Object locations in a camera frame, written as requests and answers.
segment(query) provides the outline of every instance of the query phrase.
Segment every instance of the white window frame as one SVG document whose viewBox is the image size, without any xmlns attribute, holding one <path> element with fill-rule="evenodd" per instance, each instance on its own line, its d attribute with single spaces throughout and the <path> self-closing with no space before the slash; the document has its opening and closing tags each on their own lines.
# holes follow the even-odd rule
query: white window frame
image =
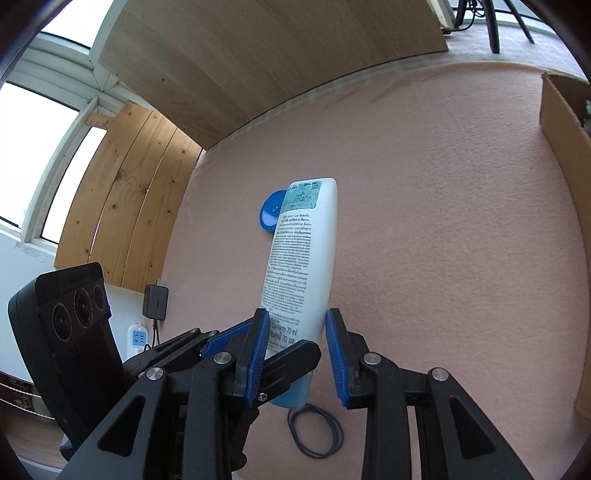
<svg viewBox="0 0 591 480">
<path fill-rule="evenodd" d="M 113 2 L 92 48 L 40 32 L 7 78 L 8 83 L 79 111 L 49 159 L 21 227 L 16 228 L 0 220 L 0 233 L 32 244 L 49 254 L 55 254 L 57 244 L 41 238 L 43 227 L 64 174 L 90 131 L 91 127 L 87 125 L 89 116 L 93 112 L 116 116 L 129 101 L 154 110 L 98 62 L 107 37 L 126 2 Z"/>
</svg>

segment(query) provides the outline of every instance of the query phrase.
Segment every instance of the pink felt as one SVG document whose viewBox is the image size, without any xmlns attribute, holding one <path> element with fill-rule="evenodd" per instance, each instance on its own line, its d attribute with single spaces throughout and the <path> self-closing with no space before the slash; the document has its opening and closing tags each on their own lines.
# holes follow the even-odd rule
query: pink felt
<svg viewBox="0 0 591 480">
<path fill-rule="evenodd" d="M 538 126 L 540 73 L 458 64 L 398 74 L 224 145 L 194 172 L 178 214 L 163 336 L 249 317 L 271 245 L 261 204 L 292 181 L 334 177 L 330 305 L 399 366 L 449 369 L 536 480 L 559 478 L 590 431 L 573 413 L 589 286 L 573 201 Z M 324 345 L 309 400 L 342 421 L 341 452 L 305 458 L 287 412 L 265 406 L 242 477 L 360 478 L 365 413 L 340 407 Z M 327 448 L 320 419 L 299 427 Z"/>
</svg>

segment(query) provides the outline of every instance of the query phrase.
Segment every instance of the chair leg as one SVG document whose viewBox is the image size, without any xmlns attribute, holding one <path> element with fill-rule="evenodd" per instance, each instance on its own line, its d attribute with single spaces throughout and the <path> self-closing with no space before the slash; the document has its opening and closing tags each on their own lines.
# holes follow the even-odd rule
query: chair leg
<svg viewBox="0 0 591 480">
<path fill-rule="evenodd" d="M 499 43 L 499 27 L 496 24 L 495 7 L 492 5 L 492 0 L 481 1 L 488 28 L 488 42 L 493 53 L 500 53 L 501 45 Z"/>
<path fill-rule="evenodd" d="M 511 13 L 514 15 L 515 19 L 517 20 L 517 23 L 519 24 L 519 26 L 521 27 L 521 29 L 523 30 L 523 33 L 525 34 L 525 36 L 527 37 L 527 39 L 531 42 L 534 43 L 534 39 L 531 38 L 531 33 L 530 33 L 530 29 L 527 28 L 527 25 L 525 24 L 525 22 L 523 21 L 523 18 L 521 16 L 521 14 L 517 11 L 517 9 L 515 8 L 515 5 L 513 5 L 513 2 L 511 0 L 505 0 L 505 3 L 507 4 L 507 6 L 509 7 L 509 10 L 511 10 Z"/>
<path fill-rule="evenodd" d="M 468 0 L 459 0 L 457 3 L 456 19 L 453 21 L 453 28 L 457 28 L 464 23 L 466 8 L 468 8 Z"/>
</svg>

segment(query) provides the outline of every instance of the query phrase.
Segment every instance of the silver screw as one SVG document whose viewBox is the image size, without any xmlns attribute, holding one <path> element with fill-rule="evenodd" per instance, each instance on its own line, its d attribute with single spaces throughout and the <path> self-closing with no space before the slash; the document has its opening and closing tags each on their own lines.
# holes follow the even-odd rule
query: silver screw
<svg viewBox="0 0 591 480">
<path fill-rule="evenodd" d="M 435 380 L 439 380 L 440 382 L 445 382 L 449 378 L 449 372 L 441 367 L 434 368 L 431 371 L 431 375 Z"/>
<path fill-rule="evenodd" d="M 227 364 L 230 360 L 232 360 L 232 355 L 228 352 L 219 352 L 213 356 L 213 361 L 220 365 Z"/>
<path fill-rule="evenodd" d="M 162 375 L 164 375 L 164 370 L 160 367 L 152 367 L 146 370 L 146 377 L 148 377 L 149 380 L 158 380 Z"/>
<path fill-rule="evenodd" d="M 382 361 L 382 357 L 378 353 L 370 352 L 363 356 L 363 361 L 368 365 L 377 365 Z"/>
</svg>

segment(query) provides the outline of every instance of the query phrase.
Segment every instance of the wooden board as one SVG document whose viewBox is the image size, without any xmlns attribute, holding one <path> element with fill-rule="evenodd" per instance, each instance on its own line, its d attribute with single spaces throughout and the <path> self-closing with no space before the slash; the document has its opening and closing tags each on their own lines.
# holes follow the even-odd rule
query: wooden board
<svg viewBox="0 0 591 480">
<path fill-rule="evenodd" d="M 89 127 L 102 128 L 103 130 L 109 129 L 109 124 L 115 117 L 100 112 L 92 112 L 85 121 L 85 124 Z"/>
<path fill-rule="evenodd" d="M 153 112 L 112 183 L 90 252 L 90 261 L 100 262 L 108 284 L 121 285 L 139 211 L 175 130 L 169 120 Z"/>
<path fill-rule="evenodd" d="M 156 169 L 125 262 L 123 288 L 143 292 L 162 275 L 168 241 L 201 147 L 179 129 Z"/>
<path fill-rule="evenodd" d="M 425 0 L 129 0 L 99 62 L 208 149 L 322 83 L 445 50 Z"/>
<path fill-rule="evenodd" d="M 584 101 L 587 99 L 591 99 L 591 87 L 588 83 L 558 75 L 544 76 L 540 126 L 569 184 L 583 231 L 587 268 L 591 274 L 591 189 L 589 188 L 591 140 L 579 121 L 583 115 Z M 589 420 L 591 420 L 590 345 L 591 337 L 587 341 L 587 357 L 579 396 L 575 402 L 577 411 Z"/>
<path fill-rule="evenodd" d="M 0 404 L 0 425 L 19 457 L 53 468 L 65 467 L 66 460 L 60 453 L 64 433 L 54 420 Z"/>
<path fill-rule="evenodd" d="M 74 267 L 88 262 L 92 241 L 111 185 L 151 111 L 128 103 L 111 121 L 70 207 L 54 265 Z"/>
</svg>

